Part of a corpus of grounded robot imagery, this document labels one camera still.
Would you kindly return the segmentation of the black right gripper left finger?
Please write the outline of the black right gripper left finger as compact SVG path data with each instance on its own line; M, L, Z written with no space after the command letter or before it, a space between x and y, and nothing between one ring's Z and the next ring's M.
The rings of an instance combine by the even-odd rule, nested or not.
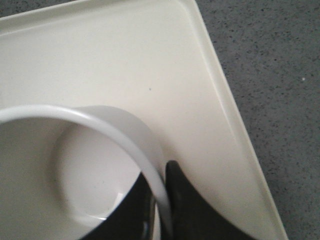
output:
M151 240L155 199L142 174L116 210L93 231L95 240Z

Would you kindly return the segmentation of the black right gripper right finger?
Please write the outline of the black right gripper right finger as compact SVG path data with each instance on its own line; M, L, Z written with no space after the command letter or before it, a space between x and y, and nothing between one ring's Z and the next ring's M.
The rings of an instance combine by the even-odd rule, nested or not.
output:
M171 203L174 240L251 240L198 193L178 162L165 167L166 190Z

